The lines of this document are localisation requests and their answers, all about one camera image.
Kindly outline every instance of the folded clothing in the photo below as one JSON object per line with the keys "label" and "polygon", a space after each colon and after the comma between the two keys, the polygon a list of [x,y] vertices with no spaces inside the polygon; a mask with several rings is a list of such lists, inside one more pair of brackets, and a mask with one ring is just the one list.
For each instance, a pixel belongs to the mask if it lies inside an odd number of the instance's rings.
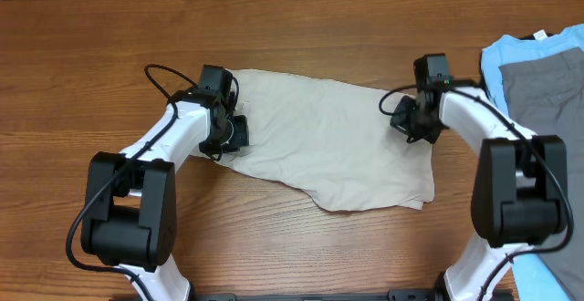
{"label": "folded clothing", "polygon": [[501,36],[493,45],[483,49],[481,56],[481,70],[489,98],[499,110],[509,115],[503,90],[504,79],[499,67],[545,58],[573,47],[584,49],[584,24],[567,27],[562,33],[543,40],[518,40],[508,35]]}
{"label": "folded clothing", "polygon": [[[386,91],[251,69],[232,73],[240,85],[235,114],[247,116],[250,145],[219,164],[299,188],[329,211],[420,210],[433,199],[432,146],[408,144],[390,126],[378,110]],[[402,96],[389,97],[384,109]]]}
{"label": "folded clothing", "polygon": [[[566,143],[574,235],[566,248],[541,259],[572,299],[584,300],[584,52],[576,47],[500,69],[511,119]],[[563,238],[550,236],[542,246],[557,245]]]}

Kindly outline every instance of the gray cloth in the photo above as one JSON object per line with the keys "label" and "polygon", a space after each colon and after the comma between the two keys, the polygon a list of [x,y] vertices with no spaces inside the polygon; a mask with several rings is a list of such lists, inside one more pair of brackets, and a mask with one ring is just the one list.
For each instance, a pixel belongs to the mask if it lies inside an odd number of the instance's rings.
{"label": "gray cloth", "polygon": [[[537,134],[556,134],[566,143],[574,235],[564,250],[542,254],[541,259],[570,298],[584,300],[584,52],[573,48],[500,70],[511,119]],[[543,246],[562,238],[550,236]]]}

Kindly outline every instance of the clothing tag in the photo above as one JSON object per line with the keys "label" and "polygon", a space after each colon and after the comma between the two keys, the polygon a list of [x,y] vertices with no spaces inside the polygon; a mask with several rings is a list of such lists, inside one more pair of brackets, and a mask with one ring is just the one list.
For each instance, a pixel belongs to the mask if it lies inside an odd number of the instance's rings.
{"label": "clothing tag", "polygon": [[536,33],[533,34],[533,37],[537,40],[537,41],[541,41],[543,39],[547,39],[548,35],[546,34],[546,31],[544,30],[539,30]]}

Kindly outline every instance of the wooden table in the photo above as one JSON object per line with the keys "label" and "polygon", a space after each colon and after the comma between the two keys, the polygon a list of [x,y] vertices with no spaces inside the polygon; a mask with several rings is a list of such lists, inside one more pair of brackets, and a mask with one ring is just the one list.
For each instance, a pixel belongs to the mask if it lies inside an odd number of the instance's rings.
{"label": "wooden table", "polygon": [[[502,34],[559,32],[584,0],[96,0],[0,2],[0,299],[129,296],[118,275],[74,268],[67,230],[97,151],[119,151],[162,114],[148,63],[203,64],[393,88],[445,52],[477,78]],[[165,88],[184,88],[163,72]],[[473,231],[476,157],[446,131],[422,211],[327,213],[303,192],[189,159],[177,177],[174,256],[198,292],[381,292],[429,287]],[[76,254],[86,262],[95,258]],[[502,287],[513,287],[507,275]]]}

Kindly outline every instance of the white towel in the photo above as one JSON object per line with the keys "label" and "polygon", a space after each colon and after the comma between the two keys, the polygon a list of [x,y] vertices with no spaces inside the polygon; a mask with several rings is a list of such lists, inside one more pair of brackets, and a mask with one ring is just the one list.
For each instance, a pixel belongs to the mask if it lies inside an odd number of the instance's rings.
{"label": "white towel", "polygon": [[[378,110],[386,91],[253,69],[232,73],[249,147],[219,164],[299,188],[329,211],[421,210],[433,199],[432,146],[408,144],[390,126]],[[384,108],[393,110],[402,96],[389,97]]]}

